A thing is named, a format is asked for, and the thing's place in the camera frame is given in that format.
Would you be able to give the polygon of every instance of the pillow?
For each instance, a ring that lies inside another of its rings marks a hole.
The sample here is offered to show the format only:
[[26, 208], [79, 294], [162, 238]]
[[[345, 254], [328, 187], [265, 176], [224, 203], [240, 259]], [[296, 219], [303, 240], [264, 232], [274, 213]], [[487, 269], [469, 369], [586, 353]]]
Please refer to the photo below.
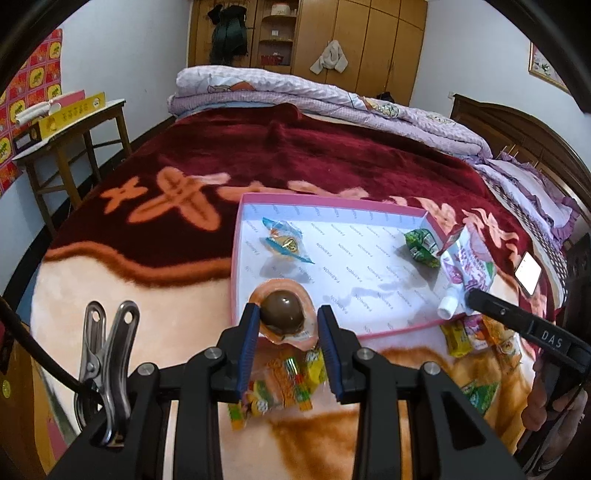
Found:
[[492, 168], [519, 188], [548, 223], [552, 235], [562, 245], [573, 233], [574, 223], [581, 213], [574, 199], [565, 196], [548, 177], [531, 164], [520, 163], [504, 152], [501, 152], [498, 160], [488, 162]]

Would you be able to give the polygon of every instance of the metal clip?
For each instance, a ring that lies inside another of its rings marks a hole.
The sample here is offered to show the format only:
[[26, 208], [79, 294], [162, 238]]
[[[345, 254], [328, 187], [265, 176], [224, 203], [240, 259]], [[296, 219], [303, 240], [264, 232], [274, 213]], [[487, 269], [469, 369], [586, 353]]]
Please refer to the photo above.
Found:
[[[117, 446], [125, 440], [131, 405], [127, 395], [129, 357], [138, 329], [139, 308], [130, 300], [123, 302], [105, 340], [105, 309], [97, 301], [86, 307], [80, 361], [80, 383], [96, 390], [103, 400], [106, 430], [101, 445]], [[89, 397], [74, 395], [74, 412], [83, 429], [99, 411], [99, 405]]]

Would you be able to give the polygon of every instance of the pink bedding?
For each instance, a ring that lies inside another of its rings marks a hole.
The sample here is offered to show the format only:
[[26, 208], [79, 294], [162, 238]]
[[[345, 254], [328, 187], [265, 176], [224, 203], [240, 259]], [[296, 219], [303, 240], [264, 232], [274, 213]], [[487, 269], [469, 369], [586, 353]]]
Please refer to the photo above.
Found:
[[333, 85], [261, 69], [198, 66], [182, 70], [168, 99], [173, 115], [220, 102], [291, 103], [300, 110], [412, 138], [438, 150], [492, 158], [486, 141], [434, 112], [363, 97]]

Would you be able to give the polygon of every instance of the smartphone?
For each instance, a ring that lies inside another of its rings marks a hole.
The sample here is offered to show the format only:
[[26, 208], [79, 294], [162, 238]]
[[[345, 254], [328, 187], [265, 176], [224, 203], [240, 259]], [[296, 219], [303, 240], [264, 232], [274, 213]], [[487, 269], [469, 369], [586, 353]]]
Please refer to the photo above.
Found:
[[525, 252], [525, 255], [517, 266], [517, 270], [515, 270], [515, 278], [530, 297], [535, 292], [535, 287], [540, 280], [541, 274], [542, 267], [538, 265], [538, 262], [535, 261], [529, 252]]

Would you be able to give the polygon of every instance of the hanging clothes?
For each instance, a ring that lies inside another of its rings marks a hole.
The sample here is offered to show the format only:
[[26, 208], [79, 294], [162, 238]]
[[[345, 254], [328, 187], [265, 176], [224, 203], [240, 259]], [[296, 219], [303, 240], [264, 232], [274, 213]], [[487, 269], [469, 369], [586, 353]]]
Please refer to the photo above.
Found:
[[334, 69], [339, 73], [343, 73], [348, 64], [347, 57], [345, 57], [339, 42], [333, 40], [326, 46], [324, 52], [310, 67], [310, 70], [316, 75], [319, 75], [322, 69]]
[[230, 5], [221, 10], [220, 6], [216, 5], [210, 13], [209, 18], [216, 28], [212, 34], [209, 63], [231, 66], [234, 57], [248, 53], [246, 8], [240, 5]]

